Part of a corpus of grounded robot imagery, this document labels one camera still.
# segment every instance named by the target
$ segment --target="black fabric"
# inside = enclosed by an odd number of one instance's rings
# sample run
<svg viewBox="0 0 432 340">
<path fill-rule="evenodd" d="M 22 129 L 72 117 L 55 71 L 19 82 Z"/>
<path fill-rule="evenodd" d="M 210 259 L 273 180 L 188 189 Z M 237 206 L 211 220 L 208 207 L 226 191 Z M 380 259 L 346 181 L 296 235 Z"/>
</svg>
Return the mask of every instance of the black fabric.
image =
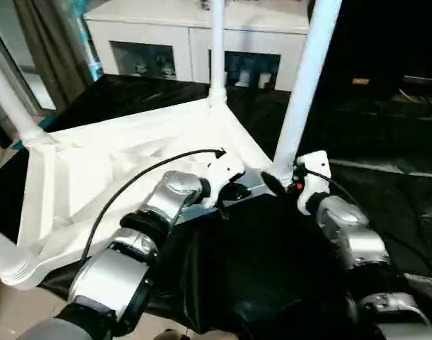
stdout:
<svg viewBox="0 0 432 340">
<path fill-rule="evenodd" d="M 356 301 L 379 293 L 408 291 L 408 281 L 394 266 L 385 262 L 362 263 L 348 274 L 350 294 Z"/>
<path fill-rule="evenodd" d="M 205 98 L 207 92 L 203 84 L 106 75 L 49 130 Z M 270 157 L 289 95 L 228 89 L 229 107 Z M 317 149 L 328 152 L 332 178 L 363 205 L 375 227 L 394 236 L 386 238 L 387 249 L 400 271 L 413 274 L 407 276 L 410 290 L 432 321 L 432 280 L 426 278 L 432 278 L 432 106 L 316 98 L 300 152 Z M 0 230 L 12 240 L 27 160 L 21 150 L 0 170 Z M 262 196 L 227 208 L 228 221 L 213 214 L 176 228 L 164 246 L 175 255 L 160 258 L 148 311 L 197 332 L 221 328 L 241 338 L 274 339 L 307 325 L 311 339 L 331 330 L 329 320 L 349 333 L 336 264 L 313 222 L 296 214 L 295 206 Z M 64 297 L 76 270 L 76 264 L 58 269 L 42 286 Z"/>
</svg>

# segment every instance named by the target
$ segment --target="white shelf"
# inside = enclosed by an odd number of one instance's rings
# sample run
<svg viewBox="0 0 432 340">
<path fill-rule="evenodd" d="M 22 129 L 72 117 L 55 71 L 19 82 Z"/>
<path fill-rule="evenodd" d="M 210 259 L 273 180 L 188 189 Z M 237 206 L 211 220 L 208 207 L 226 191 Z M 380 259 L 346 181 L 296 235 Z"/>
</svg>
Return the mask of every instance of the white shelf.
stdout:
<svg viewBox="0 0 432 340">
<path fill-rule="evenodd" d="M 111 0 L 88 12 L 85 18 L 88 21 L 210 28 L 211 12 L 202 10 L 199 0 Z M 224 26 L 229 30 L 307 34 L 307 2 L 231 1 L 226 7 Z"/>
</svg>

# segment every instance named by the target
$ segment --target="white pole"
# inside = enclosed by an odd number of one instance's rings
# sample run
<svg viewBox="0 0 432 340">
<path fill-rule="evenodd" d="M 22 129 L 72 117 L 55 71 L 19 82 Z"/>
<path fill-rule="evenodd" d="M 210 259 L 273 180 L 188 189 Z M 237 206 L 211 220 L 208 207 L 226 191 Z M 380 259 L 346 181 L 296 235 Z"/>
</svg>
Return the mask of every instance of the white pole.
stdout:
<svg viewBox="0 0 432 340">
<path fill-rule="evenodd" d="M 212 0 L 212 49 L 210 103 L 225 103 L 224 83 L 224 10 L 225 0 Z"/>
<path fill-rule="evenodd" d="M 19 137 L 27 147 L 35 145 L 45 133 L 33 121 L 27 109 L 11 87 L 0 68 L 0 105 L 15 125 Z"/>
<path fill-rule="evenodd" d="M 283 183 L 287 183 L 292 176 L 293 162 L 300 146 L 341 3 L 342 0 L 317 0 L 315 3 L 296 82 L 274 156 L 273 169 Z"/>
<path fill-rule="evenodd" d="M 22 278 L 35 267 L 37 261 L 27 250 L 18 248 L 0 233 L 0 279 L 10 283 Z"/>
</svg>

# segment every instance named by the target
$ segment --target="white cabinet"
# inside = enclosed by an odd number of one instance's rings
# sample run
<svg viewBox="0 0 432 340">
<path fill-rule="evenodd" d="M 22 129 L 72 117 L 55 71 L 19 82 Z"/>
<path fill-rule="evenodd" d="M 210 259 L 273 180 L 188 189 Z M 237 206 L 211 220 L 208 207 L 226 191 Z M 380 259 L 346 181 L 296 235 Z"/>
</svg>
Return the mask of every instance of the white cabinet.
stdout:
<svg viewBox="0 0 432 340">
<path fill-rule="evenodd" d="M 110 0 L 86 14 L 105 73 L 210 82 L 211 13 L 196 0 Z M 291 91 L 309 28 L 306 1 L 230 2 L 227 83 Z"/>
<path fill-rule="evenodd" d="M 193 80 L 209 83 L 211 30 L 190 31 Z M 291 91 L 305 38 L 300 34 L 225 30 L 227 82 L 233 85 L 233 79 L 238 79 L 235 84 L 241 86 L 270 82 L 271 88 Z"/>
</svg>

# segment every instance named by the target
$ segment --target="black cable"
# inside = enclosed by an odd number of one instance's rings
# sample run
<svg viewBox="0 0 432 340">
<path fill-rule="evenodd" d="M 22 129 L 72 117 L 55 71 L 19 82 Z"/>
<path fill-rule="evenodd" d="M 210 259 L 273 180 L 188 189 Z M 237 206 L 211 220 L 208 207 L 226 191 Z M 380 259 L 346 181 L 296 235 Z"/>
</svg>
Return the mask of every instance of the black cable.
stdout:
<svg viewBox="0 0 432 340">
<path fill-rule="evenodd" d="M 96 232 L 96 229 L 98 228 L 98 225 L 100 224 L 101 220 L 103 219 L 104 214 L 109 209 L 110 205 L 112 203 L 114 203 L 115 199 L 117 199 L 117 197 L 120 196 L 120 194 L 123 191 L 125 191 L 128 186 L 130 186 L 131 184 L 136 182 L 136 180 L 138 180 L 139 178 L 144 176 L 146 173 L 148 173 L 152 170 L 155 170 L 156 168 L 159 168 L 162 165 L 165 165 L 167 163 L 170 163 L 172 161 L 175 161 L 175 160 L 183 158 L 183 157 L 190 156 L 192 154 L 204 154 L 204 153 L 214 153 L 214 154 L 216 154 L 216 157 L 220 157 L 225 153 L 225 151 L 222 149 L 199 149 L 199 150 L 185 152 L 183 154 L 178 154 L 177 156 L 165 159 L 164 161 L 160 161 L 159 163 L 156 163 L 156 164 L 152 165 L 151 167 L 146 168 L 145 170 L 142 170 L 141 172 L 136 174 L 134 177 L 132 177 L 128 182 L 126 182 L 120 189 L 118 189 L 117 192 L 114 193 L 113 196 L 109 199 L 109 201 L 104 205 L 103 209 L 101 209 L 100 213 L 98 214 L 98 217 L 96 218 L 96 220 L 95 220 L 95 222 L 91 228 L 89 238 L 87 239 L 86 246 L 84 247 L 84 251 L 82 252 L 81 266 L 85 264 L 86 258 L 89 255 L 91 242 L 93 240 L 93 237 L 95 236 L 95 232 Z"/>
<path fill-rule="evenodd" d="M 339 183 L 335 182 L 335 180 L 329 178 L 328 176 L 325 176 L 323 174 L 320 174 L 318 172 L 315 172 L 315 171 L 312 171 L 309 169 L 305 169 L 304 172 L 311 174 L 311 175 L 314 175 L 314 176 L 317 176 L 321 179 L 324 179 L 325 181 L 328 181 L 330 184 L 333 184 L 352 202 L 352 204 L 356 205 L 363 212 L 363 214 L 369 219 L 369 221 L 371 221 L 370 218 L 368 217 L 367 211 L 365 211 L 365 209 L 363 209 L 363 206 L 361 204 L 359 204 L 359 202 L 343 186 L 341 186 Z M 413 246 L 410 246 L 405 241 L 395 237 L 393 234 L 391 234 L 389 232 L 380 232 L 377 228 L 373 227 L 372 223 L 370 224 L 370 227 L 372 227 L 373 230 L 375 230 L 378 234 L 382 235 L 383 237 L 391 239 L 392 241 L 398 243 L 400 246 L 407 248 L 414 255 L 419 257 L 421 259 L 422 263 L 425 264 L 427 266 L 427 268 L 432 271 L 432 264 L 426 259 L 426 257 L 418 249 L 414 248 Z"/>
<path fill-rule="evenodd" d="M 315 171 L 312 171 L 309 169 L 305 169 L 305 172 L 307 172 L 308 174 L 317 176 L 321 179 L 324 179 L 328 183 L 337 187 L 354 205 L 356 205 L 359 209 L 361 209 L 361 211 L 364 213 L 364 215 L 368 218 L 367 212 L 363 209 L 363 206 L 361 204 L 359 204 L 359 202 L 343 186 L 341 186 L 335 180 L 329 178 L 328 176 L 325 176 L 323 174 L 320 174 L 318 172 L 315 172 Z"/>
</svg>

